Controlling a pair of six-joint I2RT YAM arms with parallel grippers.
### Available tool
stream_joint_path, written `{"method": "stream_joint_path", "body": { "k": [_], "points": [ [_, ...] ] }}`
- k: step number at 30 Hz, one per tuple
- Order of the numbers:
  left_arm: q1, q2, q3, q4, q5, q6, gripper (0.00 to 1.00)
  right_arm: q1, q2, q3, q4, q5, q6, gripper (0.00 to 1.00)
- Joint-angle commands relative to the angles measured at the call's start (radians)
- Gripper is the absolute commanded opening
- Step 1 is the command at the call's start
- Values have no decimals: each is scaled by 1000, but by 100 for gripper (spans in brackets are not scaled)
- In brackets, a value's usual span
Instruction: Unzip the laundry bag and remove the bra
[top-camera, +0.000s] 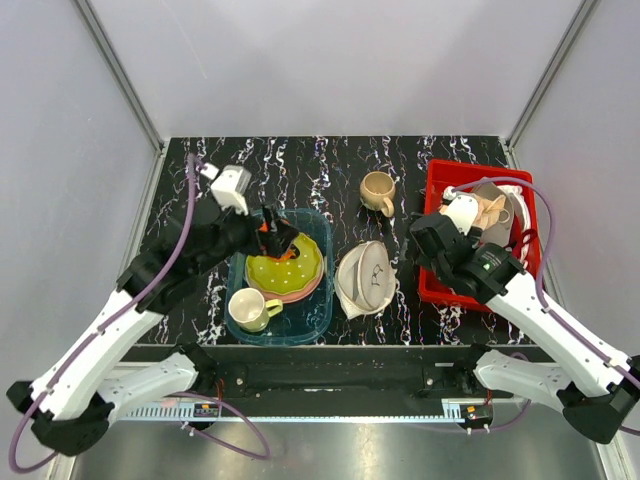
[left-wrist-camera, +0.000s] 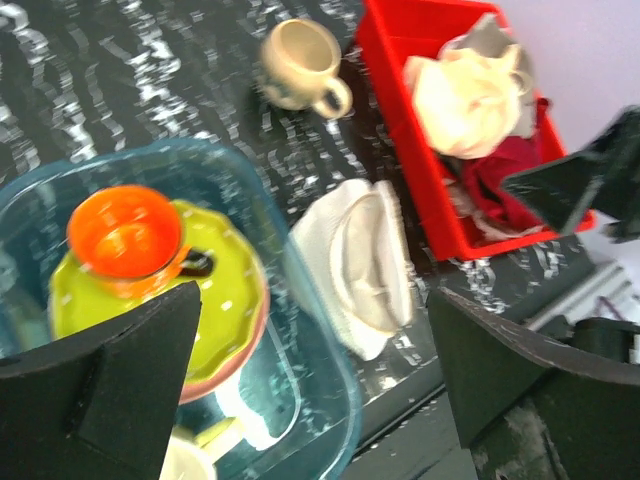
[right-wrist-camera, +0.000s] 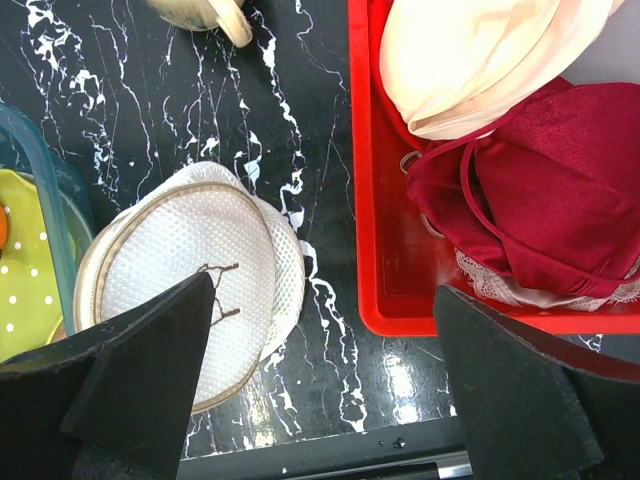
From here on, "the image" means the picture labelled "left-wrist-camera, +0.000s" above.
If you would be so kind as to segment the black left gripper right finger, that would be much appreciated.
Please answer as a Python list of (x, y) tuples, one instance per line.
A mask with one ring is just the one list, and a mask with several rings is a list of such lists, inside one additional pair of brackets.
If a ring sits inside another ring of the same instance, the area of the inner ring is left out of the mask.
[(639, 367), (442, 288), (428, 313), (460, 445), (480, 479), (636, 479)]

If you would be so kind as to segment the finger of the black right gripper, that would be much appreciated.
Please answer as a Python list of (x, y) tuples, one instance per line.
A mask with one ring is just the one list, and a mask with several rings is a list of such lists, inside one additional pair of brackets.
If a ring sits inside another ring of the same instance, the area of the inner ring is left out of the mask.
[(628, 106), (597, 138), (553, 162), (509, 175), (501, 189), (558, 234), (595, 209), (609, 235), (639, 233), (639, 108)]

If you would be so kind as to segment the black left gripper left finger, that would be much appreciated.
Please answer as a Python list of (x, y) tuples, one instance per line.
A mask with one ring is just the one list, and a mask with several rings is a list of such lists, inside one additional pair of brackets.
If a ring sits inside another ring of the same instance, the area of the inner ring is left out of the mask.
[(187, 282), (2, 359), (2, 478), (159, 478), (200, 311)]

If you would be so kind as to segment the peach bra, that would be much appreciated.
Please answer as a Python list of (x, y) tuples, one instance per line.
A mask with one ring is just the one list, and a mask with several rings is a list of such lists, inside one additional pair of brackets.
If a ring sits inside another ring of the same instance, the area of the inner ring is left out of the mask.
[(431, 147), (459, 159), (491, 154), (521, 118), (521, 97), (531, 77), (517, 69), (518, 44), (497, 58), (471, 48), (439, 58), (410, 56), (403, 68), (414, 112)]

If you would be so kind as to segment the red bra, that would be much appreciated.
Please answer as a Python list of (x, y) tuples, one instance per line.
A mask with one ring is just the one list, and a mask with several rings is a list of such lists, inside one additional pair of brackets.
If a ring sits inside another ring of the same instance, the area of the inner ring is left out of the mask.
[(501, 183), (510, 175), (542, 164), (539, 130), (549, 105), (547, 98), (536, 101), (530, 138), (506, 137), (491, 154), (467, 161), (462, 168), (462, 183), (472, 203), (496, 226), (521, 232), (542, 225), (524, 205), (501, 189)]

